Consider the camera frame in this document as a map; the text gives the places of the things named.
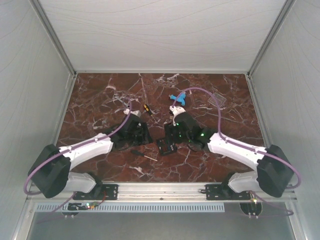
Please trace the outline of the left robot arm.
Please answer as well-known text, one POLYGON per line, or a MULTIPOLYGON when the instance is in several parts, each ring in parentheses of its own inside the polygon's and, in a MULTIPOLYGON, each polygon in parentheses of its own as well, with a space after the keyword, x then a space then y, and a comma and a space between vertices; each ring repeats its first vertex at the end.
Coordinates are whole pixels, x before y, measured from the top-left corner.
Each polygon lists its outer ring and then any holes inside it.
POLYGON ((39 193, 47 199, 62 192, 75 192, 86 199, 100 199, 105 191, 102 181, 93 173, 74 172, 80 164, 100 155, 152 143, 146 122, 131 113, 121 124, 114 125, 82 142, 43 148, 27 174, 39 193))

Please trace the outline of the black fuse box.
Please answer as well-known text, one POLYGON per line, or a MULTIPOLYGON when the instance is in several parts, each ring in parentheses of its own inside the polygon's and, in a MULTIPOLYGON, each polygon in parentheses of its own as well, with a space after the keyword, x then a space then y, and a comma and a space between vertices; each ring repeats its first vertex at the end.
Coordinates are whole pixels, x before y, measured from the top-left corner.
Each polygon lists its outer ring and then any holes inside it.
POLYGON ((159 154, 161 156, 167 156, 177 152, 177 146, 168 138, 160 138, 156 140, 159 154))

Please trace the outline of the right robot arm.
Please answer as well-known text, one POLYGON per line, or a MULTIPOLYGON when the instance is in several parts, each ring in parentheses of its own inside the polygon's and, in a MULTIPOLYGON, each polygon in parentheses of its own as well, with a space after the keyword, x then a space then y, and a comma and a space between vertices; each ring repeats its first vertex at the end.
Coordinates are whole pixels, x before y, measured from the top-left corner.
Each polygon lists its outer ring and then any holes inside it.
POLYGON ((246 191, 263 191, 280 198, 287 189, 294 171, 288 158, 277 145, 262 147, 230 138, 217 130, 200 127, 186 111, 171 113, 170 136, 180 144, 185 143, 194 152, 210 152, 231 158, 251 170, 232 173, 221 186, 227 199, 246 191))

